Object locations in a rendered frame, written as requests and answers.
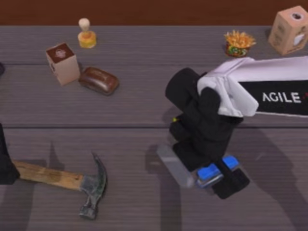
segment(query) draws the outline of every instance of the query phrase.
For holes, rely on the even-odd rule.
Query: brown box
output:
[[[46,55],[52,72],[62,86],[79,78],[76,55],[66,43],[49,48]]]
[[[269,43],[281,55],[298,51],[305,47],[308,39],[308,13],[301,6],[277,13]]]

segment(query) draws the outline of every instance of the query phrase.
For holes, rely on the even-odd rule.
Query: metal hammer head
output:
[[[92,153],[98,167],[98,175],[83,177],[80,190],[88,196],[87,202],[80,209],[79,215],[82,218],[95,220],[97,215],[97,204],[104,194],[107,186],[107,172],[99,157]]]

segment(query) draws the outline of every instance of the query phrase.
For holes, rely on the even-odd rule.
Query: gray wooden surface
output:
[[[266,26],[94,26],[98,46],[78,47],[76,27],[0,27],[0,122],[13,159],[94,174],[90,154],[105,163],[109,185],[96,221],[78,217],[86,196],[19,180],[0,186],[4,231],[307,231],[307,119],[257,115],[236,129],[228,152],[252,183],[227,200],[176,185],[154,150],[171,142],[168,123],[179,111],[164,97],[173,74],[199,74],[228,57],[223,34],[245,30],[257,38],[250,56],[280,57]],[[119,77],[111,97],[60,87],[45,50],[67,42],[83,68]],[[290,56],[306,55],[307,49]]]

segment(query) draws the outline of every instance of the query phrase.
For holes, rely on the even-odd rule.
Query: yellow object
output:
[[[225,35],[227,42],[236,48],[249,48],[256,44],[254,37],[246,34],[245,32],[240,33],[239,31],[233,31]]]
[[[82,48],[93,48],[96,46],[96,34],[90,31],[90,21],[87,18],[79,20],[79,26],[82,32],[78,34],[79,45]]]

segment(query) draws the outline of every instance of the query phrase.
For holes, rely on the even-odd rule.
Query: cardboard box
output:
[[[79,78],[77,57],[66,43],[49,48],[46,55],[50,68],[61,86]]]
[[[308,39],[308,13],[301,6],[277,13],[269,43],[281,55],[298,51],[305,47]]]

